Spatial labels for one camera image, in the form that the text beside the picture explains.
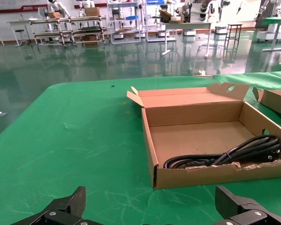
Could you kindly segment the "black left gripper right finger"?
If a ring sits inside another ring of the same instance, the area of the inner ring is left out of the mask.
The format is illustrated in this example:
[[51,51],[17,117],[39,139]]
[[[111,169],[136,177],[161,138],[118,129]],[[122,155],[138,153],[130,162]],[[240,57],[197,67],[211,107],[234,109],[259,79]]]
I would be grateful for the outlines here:
[[234,195],[224,186],[215,188],[215,207],[223,220],[217,225],[281,225],[281,217],[257,201]]

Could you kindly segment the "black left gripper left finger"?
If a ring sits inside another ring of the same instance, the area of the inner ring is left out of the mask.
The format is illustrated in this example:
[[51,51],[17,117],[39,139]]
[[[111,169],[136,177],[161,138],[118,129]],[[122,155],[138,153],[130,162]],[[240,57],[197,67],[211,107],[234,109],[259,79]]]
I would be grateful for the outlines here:
[[70,196],[52,200],[41,212],[15,222],[16,225],[95,225],[83,219],[86,188],[79,186]]

